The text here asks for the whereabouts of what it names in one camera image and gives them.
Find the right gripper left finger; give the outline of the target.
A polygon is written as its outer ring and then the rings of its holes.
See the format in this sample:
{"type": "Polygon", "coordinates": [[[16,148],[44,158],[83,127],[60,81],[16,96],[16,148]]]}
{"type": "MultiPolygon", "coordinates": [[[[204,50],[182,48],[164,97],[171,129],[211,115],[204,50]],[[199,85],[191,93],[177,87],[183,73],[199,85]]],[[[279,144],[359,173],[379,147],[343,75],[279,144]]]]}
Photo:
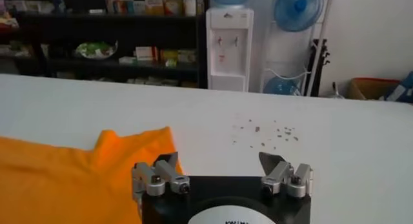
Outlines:
{"type": "Polygon", "coordinates": [[[147,163],[135,163],[132,167],[132,197],[142,209],[143,194],[159,197],[166,192],[166,186],[176,194],[190,192],[190,178],[176,171],[178,152],[160,155],[150,167],[147,163]]]}

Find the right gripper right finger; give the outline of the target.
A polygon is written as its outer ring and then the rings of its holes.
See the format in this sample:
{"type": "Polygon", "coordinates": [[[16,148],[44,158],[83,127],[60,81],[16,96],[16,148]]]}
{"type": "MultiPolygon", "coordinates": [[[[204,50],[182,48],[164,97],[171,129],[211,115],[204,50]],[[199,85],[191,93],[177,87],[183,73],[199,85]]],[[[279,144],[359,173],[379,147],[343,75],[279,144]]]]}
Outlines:
{"type": "Polygon", "coordinates": [[[265,176],[261,178],[262,189],[271,196],[284,190],[292,198],[312,196],[314,170],[301,163],[294,168],[282,156],[259,152],[259,161],[265,176]]]}

